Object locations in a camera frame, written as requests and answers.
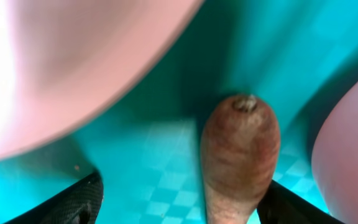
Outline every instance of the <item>pink bowl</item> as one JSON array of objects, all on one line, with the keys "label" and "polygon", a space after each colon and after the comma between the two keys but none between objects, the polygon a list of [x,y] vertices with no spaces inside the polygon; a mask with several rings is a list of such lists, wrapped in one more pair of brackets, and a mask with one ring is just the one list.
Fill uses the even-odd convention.
[{"label": "pink bowl", "polygon": [[59,138],[117,101],[200,5],[0,1],[0,159]]},{"label": "pink bowl", "polygon": [[314,144],[312,170],[332,215],[358,224],[358,82],[324,122]]}]

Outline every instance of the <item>round pink object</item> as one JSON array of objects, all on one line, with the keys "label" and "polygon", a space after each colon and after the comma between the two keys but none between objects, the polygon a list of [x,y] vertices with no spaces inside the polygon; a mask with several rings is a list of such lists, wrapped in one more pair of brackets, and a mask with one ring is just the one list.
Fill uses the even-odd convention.
[{"label": "round pink object", "polygon": [[358,82],[324,122],[314,144],[312,169],[332,215],[358,224]]},{"label": "round pink object", "polygon": [[201,2],[0,1],[0,159],[59,138],[117,101]]}]

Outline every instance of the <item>teal surface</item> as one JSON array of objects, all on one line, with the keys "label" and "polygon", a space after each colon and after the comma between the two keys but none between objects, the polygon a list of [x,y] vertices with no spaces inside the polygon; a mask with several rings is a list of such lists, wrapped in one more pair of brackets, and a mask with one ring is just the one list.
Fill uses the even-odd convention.
[{"label": "teal surface", "polygon": [[237,92],[262,97],[277,113],[283,141],[274,179],[327,212],[310,151],[357,80],[358,0],[206,1],[120,102],[71,136],[0,162],[0,223],[91,164],[105,184],[98,223],[205,223],[198,140],[214,105]]}]

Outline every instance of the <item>brown root vegetable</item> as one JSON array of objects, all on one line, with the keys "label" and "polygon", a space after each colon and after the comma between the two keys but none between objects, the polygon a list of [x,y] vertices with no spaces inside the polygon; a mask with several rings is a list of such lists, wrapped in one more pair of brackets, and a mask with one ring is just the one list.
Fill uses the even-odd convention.
[{"label": "brown root vegetable", "polygon": [[272,109],[254,96],[225,99],[201,138],[209,224],[244,224],[272,181],[280,129]]}]

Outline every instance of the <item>black object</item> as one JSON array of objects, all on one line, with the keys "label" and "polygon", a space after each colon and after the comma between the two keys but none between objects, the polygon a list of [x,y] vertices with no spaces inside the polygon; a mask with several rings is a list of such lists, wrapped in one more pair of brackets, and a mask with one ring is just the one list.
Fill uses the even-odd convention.
[{"label": "black object", "polygon": [[6,224],[94,224],[102,201],[102,179],[94,172]]},{"label": "black object", "polygon": [[275,181],[257,211],[261,224],[343,224]]}]

